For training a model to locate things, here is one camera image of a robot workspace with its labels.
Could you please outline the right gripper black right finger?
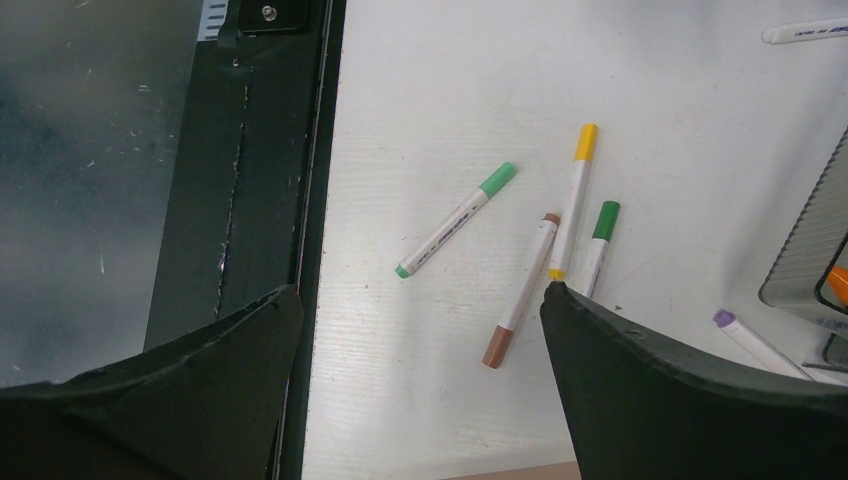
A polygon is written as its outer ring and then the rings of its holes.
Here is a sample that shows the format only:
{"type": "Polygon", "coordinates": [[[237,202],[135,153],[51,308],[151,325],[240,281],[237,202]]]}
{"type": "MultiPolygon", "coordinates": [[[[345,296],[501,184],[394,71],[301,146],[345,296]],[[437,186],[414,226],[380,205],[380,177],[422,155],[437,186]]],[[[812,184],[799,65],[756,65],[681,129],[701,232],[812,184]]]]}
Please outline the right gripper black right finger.
{"type": "Polygon", "coordinates": [[[544,338],[585,479],[843,479],[847,390],[738,364],[551,283],[544,338]]]}

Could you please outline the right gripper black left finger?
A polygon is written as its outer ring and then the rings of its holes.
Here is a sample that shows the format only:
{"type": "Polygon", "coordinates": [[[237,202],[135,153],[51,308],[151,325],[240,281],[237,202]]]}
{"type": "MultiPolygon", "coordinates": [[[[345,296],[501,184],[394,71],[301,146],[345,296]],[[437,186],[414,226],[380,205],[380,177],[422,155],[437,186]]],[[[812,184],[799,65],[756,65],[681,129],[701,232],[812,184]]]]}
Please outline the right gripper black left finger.
{"type": "Polygon", "coordinates": [[[303,320],[295,287],[131,358],[1,392],[5,479],[266,479],[303,320]]]}

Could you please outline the clear drawer organizer box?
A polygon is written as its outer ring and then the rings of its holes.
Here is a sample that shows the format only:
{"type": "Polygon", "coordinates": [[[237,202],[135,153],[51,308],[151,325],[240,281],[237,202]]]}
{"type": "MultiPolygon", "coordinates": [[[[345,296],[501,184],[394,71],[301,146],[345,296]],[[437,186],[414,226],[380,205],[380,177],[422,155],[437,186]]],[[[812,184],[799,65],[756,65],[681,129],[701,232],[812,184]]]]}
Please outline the clear drawer organizer box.
{"type": "Polygon", "coordinates": [[[847,267],[847,134],[843,133],[762,283],[762,303],[830,333],[819,364],[847,371],[847,302],[828,282],[847,267]]]}

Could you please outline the orange cap marker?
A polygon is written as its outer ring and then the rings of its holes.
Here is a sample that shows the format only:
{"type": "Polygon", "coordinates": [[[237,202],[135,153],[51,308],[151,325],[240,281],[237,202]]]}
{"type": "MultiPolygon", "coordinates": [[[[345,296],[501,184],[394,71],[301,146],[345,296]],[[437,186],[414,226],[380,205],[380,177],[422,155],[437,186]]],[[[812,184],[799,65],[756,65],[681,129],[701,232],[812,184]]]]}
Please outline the orange cap marker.
{"type": "Polygon", "coordinates": [[[826,282],[834,296],[843,305],[848,304],[848,271],[846,268],[834,265],[827,274],[826,282]]]}

